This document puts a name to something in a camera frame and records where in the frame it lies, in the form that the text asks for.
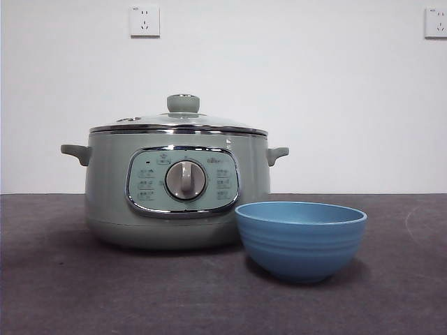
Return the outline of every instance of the ceramic bowl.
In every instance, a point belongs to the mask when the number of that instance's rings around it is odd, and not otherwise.
[[[294,283],[322,281],[347,265],[367,221],[357,209],[314,202],[254,202],[236,216],[249,256]]]

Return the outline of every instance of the dial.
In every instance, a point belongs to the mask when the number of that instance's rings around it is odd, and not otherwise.
[[[194,199],[205,188],[205,173],[194,162],[180,161],[166,173],[166,187],[177,199]]]

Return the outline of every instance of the chrome trim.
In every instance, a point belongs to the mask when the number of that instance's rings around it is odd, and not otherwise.
[[[131,197],[130,190],[129,190],[129,182],[131,178],[131,169],[133,165],[133,161],[136,156],[141,154],[144,151],[171,151],[171,150],[195,150],[195,149],[202,149],[203,151],[218,151],[225,154],[228,154],[235,164],[236,169],[236,182],[237,182],[237,192],[236,196],[229,202],[228,204],[217,207],[217,208],[211,208],[211,209],[200,209],[200,210],[190,210],[190,211],[169,211],[169,210],[162,210],[162,209],[150,209],[146,208],[144,206],[141,206],[137,204],[133,198]],[[201,146],[179,146],[179,145],[170,145],[165,147],[147,147],[142,148],[137,151],[135,151],[132,154],[131,161],[129,163],[129,168],[127,170],[127,177],[126,177],[126,186],[124,188],[124,194],[126,196],[127,202],[130,204],[130,206],[136,210],[139,214],[142,214],[144,216],[153,216],[157,218],[202,218],[202,217],[208,217],[208,216],[217,216],[219,214],[222,214],[225,211],[228,211],[239,199],[240,197],[240,173],[239,173],[239,163],[237,161],[237,158],[233,155],[233,153],[229,150],[222,149],[222,148],[216,148],[216,147],[201,147]]]
[[[176,126],[167,126],[165,124],[113,124],[110,126],[99,126],[90,129],[90,133],[99,133],[103,131],[221,131],[226,133],[246,133],[267,136],[267,131],[244,127],[225,127],[225,126],[207,126],[180,124]]]
[[[125,117],[124,119],[119,119],[117,122],[123,122],[123,121],[138,121],[141,120],[141,117]]]
[[[198,98],[198,96],[193,96],[192,94],[173,94],[172,96],[186,96],[187,98]]]
[[[140,130],[140,131],[100,131],[95,133],[90,133],[90,136],[95,135],[115,135],[115,134],[170,134],[170,135],[222,135],[222,136],[242,136],[242,137],[264,137],[266,135],[259,135],[253,133],[234,133],[230,131],[191,131],[186,129],[151,129],[151,130]]]

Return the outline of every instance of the pot lid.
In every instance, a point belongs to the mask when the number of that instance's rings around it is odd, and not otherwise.
[[[167,113],[146,117],[128,117],[112,124],[90,129],[90,133],[101,131],[222,131],[249,133],[267,136],[266,131],[255,129],[229,119],[211,117],[198,112],[200,99],[191,94],[176,94],[168,97]]]

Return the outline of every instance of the power socket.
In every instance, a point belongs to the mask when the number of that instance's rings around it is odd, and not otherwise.
[[[447,8],[425,9],[425,38],[447,38]]]
[[[157,5],[129,8],[131,37],[160,36],[160,7]]]

